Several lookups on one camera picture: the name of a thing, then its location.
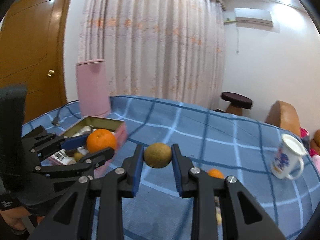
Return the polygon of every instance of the blue gripper pad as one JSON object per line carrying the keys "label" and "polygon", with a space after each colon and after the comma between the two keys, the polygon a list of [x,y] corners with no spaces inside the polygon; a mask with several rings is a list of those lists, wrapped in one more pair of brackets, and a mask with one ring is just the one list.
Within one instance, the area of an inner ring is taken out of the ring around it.
{"label": "blue gripper pad", "polygon": [[65,149],[65,150],[73,150],[78,147],[81,147],[87,142],[88,136],[89,136],[89,134],[84,134],[84,135],[79,135],[79,136],[67,138],[61,144],[61,148]]}
{"label": "blue gripper pad", "polygon": [[179,196],[182,196],[182,175],[180,171],[180,166],[178,162],[178,158],[181,152],[179,150],[179,146],[177,144],[172,144],[171,146],[171,152],[172,152],[172,167],[173,167],[173,173],[174,173],[174,179],[176,181],[176,187],[177,191],[179,193]]}
{"label": "blue gripper pad", "polygon": [[142,173],[142,167],[143,167],[143,153],[144,153],[144,147],[141,144],[138,144],[136,147],[136,150],[134,151],[132,165],[134,165],[134,170],[130,171],[132,176],[132,196],[135,197],[140,185],[140,178]]}

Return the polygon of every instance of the black cable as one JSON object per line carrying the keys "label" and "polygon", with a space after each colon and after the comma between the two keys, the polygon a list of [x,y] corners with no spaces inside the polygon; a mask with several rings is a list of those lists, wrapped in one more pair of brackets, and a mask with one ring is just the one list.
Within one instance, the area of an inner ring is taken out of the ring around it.
{"label": "black cable", "polygon": [[78,101],[79,101],[79,100],[73,100],[73,101],[70,101],[70,102],[64,104],[63,106],[61,106],[61,107],[59,108],[59,110],[58,110],[58,113],[57,113],[56,117],[52,120],[51,124],[54,125],[54,126],[60,126],[59,115],[60,115],[61,109],[64,108],[64,107],[66,107],[66,108],[69,110],[69,112],[70,112],[75,118],[81,119],[80,117],[76,116],[76,115],[70,110],[69,107],[67,107],[67,105],[69,105],[69,104],[71,104],[71,103],[74,103],[74,102],[78,102]]}

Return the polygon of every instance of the mug handle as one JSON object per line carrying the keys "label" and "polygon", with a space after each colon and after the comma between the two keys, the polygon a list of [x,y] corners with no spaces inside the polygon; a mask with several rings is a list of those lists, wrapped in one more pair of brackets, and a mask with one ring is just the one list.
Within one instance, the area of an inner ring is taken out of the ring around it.
{"label": "mug handle", "polygon": [[302,174],[303,169],[304,169],[304,162],[303,162],[302,158],[299,158],[299,161],[300,161],[300,171],[299,171],[299,173],[295,177],[292,177],[290,174],[288,174],[287,175],[288,179],[291,179],[291,180],[296,179]]}

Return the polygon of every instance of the orange fruit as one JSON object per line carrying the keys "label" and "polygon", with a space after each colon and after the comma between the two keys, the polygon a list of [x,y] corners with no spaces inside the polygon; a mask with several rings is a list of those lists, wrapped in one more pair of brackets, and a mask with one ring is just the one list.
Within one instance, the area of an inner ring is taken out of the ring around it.
{"label": "orange fruit", "polygon": [[112,132],[106,129],[97,129],[87,138],[87,149],[90,153],[111,147],[116,149],[117,140]]}
{"label": "orange fruit", "polygon": [[208,171],[209,176],[211,177],[215,177],[218,179],[224,179],[224,175],[221,171],[217,170],[217,169],[211,169]]}

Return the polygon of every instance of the curtain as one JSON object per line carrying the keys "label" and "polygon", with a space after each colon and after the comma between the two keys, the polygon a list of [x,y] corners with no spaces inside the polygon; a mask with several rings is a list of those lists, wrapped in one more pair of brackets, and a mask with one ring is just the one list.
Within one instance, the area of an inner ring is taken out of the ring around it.
{"label": "curtain", "polygon": [[215,109],[224,68],[222,0],[86,0],[79,61],[106,61],[110,94]]}

